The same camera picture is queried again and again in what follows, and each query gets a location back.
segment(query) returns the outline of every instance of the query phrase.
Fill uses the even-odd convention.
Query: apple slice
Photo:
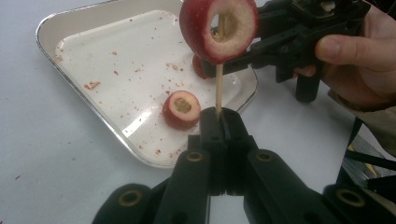
[[[189,91],[173,92],[163,104],[165,122],[172,128],[187,131],[199,121],[201,106]]]
[[[209,78],[207,75],[205,75],[204,68],[202,67],[201,64],[201,60],[196,54],[194,54],[194,56],[192,57],[192,67],[194,68],[194,71],[197,74],[197,76],[200,77],[201,79]]]
[[[212,21],[221,15],[224,37],[212,33]],[[244,52],[255,37],[258,12],[254,0],[184,0],[180,30],[199,58],[212,64],[225,63]]]

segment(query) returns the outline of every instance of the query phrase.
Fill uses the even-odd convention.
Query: bolt hole
[[[201,161],[204,156],[199,152],[191,152],[187,155],[188,161]]]
[[[143,198],[143,193],[139,190],[131,189],[123,192],[119,197],[119,204],[124,207],[137,205]]]
[[[272,156],[265,152],[257,153],[256,158],[259,161],[271,161],[272,160]]]
[[[285,53],[285,52],[289,51],[289,46],[283,45],[279,48],[279,51]]]
[[[188,220],[188,216],[186,213],[183,212],[179,212],[171,216],[172,224],[184,224],[187,223],[187,220]]]
[[[336,195],[341,202],[354,207],[363,207],[366,204],[358,193],[350,189],[339,189],[336,191]]]

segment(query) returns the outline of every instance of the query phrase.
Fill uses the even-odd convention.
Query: white table
[[[42,19],[99,2],[0,1],[0,223],[90,223],[114,189],[152,188],[172,173],[133,157],[37,47]],[[242,118],[259,147],[322,192],[336,180],[354,117],[323,84],[314,103],[298,103],[295,80],[276,84],[274,71],[257,71]],[[242,200],[214,198],[212,223],[248,223]]]

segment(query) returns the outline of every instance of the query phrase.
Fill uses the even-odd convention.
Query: black cable
[[[396,161],[390,161],[387,159],[382,159],[375,156],[370,156],[364,153],[349,151],[349,150],[346,151],[346,158],[354,161],[370,163],[375,166],[380,166],[389,170],[396,171]]]
[[[395,19],[396,16],[396,1],[393,2],[392,6],[389,8],[387,14]]]

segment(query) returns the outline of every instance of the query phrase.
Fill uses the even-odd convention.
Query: black mechanical arm
[[[315,56],[315,45],[325,35],[359,35],[370,5],[361,0],[272,0],[258,7],[260,40],[224,64],[224,74],[242,69],[276,67],[276,82],[293,77],[294,68],[315,65],[313,77],[298,76],[296,98],[310,103],[317,98],[323,62]],[[216,66],[201,61],[208,77]]]
[[[396,217],[358,187],[308,188],[274,152],[258,149],[239,114],[201,112],[201,134],[190,135],[172,176],[157,187],[115,190],[93,223],[209,223],[210,196],[244,196],[250,223],[396,223]]]

